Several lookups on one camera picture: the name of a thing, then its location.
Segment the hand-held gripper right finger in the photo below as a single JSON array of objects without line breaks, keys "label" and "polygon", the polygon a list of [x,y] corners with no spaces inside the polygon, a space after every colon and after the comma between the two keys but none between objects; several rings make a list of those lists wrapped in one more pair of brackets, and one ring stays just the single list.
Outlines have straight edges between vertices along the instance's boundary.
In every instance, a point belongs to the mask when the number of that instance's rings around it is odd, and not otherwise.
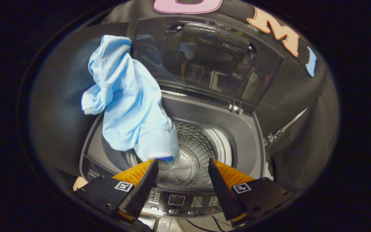
[{"label": "hand-held gripper right finger", "polygon": [[259,223],[293,198],[270,178],[254,179],[215,159],[209,160],[208,174],[224,217],[233,228]]}]

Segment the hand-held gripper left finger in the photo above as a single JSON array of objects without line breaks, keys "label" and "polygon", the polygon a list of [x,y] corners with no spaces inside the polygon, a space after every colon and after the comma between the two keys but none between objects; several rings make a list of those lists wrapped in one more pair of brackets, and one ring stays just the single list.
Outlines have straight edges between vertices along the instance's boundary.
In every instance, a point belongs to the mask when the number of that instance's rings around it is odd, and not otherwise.
[{"label": "hand-held gripper left finger", "polygon": [[140,163],[114,176],[100,175],[75,195],[111,218],[134,223],[140,216],[159,172],[158,159]]}]

